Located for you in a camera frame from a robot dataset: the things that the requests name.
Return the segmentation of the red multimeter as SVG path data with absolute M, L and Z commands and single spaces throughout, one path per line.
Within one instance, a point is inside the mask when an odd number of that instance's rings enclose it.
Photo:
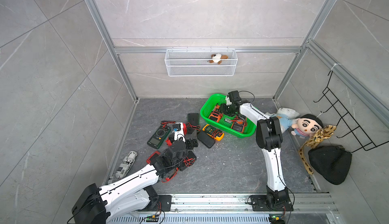
M 172 125 L 172 132 L 166 140 L 167 145 L 170 147 L 177 140 L 186 142 L 185 139 L 186 133 L 187 133 L 187 128 L 184 123 L 174 123 Z

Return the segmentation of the orange multimeter with leads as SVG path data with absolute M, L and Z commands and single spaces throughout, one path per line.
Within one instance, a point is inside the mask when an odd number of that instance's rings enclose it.
M 220 111 L 220 105 L 218 103 L 215 105 L 208 118 L 217 123 L 223 118 L 223 113 Z

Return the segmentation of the dark green multimeter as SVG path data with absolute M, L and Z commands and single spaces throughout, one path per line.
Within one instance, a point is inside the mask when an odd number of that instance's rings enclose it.
M 147 141 L 147 145 L 158 150 L 165 142 L 171 132 L 171 127 L 168 125 L 160 125 L 156 132 Z

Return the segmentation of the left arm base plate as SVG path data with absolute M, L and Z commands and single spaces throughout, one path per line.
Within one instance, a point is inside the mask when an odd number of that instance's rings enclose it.
M 162 209 L 164 212 L 169 212 L 171 210 L 171 204 L 171 195 L 158 195 L 142 211 L 157 211 L 158 209 Z

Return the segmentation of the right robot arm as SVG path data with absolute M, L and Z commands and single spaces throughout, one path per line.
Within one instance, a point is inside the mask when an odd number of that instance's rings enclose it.
M 255 139 L 264 155 L 267 171 L 266 205 L 270 209 L 284 206 L 292 211 L 294 203 L 290 200 L 281 165 L 283 137 L 279 119 L 266 115 L 251 102 L 243 100 L 239 91 L 229 92 L 225 99 L 226 105 L 221 107 L 222 112 L 229 115 L 240 113 L 252 123 L 256 123 Z

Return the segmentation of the orange grey Victor multimeter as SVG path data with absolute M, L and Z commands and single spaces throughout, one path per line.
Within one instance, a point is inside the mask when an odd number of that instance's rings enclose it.
M 232 126 L 231 128 L 239 133 L 243 133 L 246 126 L 247 126 L 247 119 L 245 116 L 235 116 L 235 118 L 232 120 Z

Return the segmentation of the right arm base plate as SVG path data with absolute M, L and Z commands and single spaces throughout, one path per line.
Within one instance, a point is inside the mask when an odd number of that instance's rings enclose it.
M 256 212 L 288 212 L 294 211 L 291 201 L 276 203 L 267 195 L 251 195 L 248 197 L 247 203 L 251 205 L 252 210 Z

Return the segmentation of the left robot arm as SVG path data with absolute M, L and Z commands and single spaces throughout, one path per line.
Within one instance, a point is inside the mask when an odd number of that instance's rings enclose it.
M 155 152 L 148 164 L 136 173 L 114 183 L 98 187 L 87 186 L 72 208 L 76 224 L 107 224 L 115 218 L 133 211 L 167 210 L 165 197 L 160 197 L 154 189 L 158 182 L 169 182 L 179 171 L 192 166 L 196 156 L 193 133 L 198 125 L 175 124 L 173 136 L 168 137 L 168 148 Z

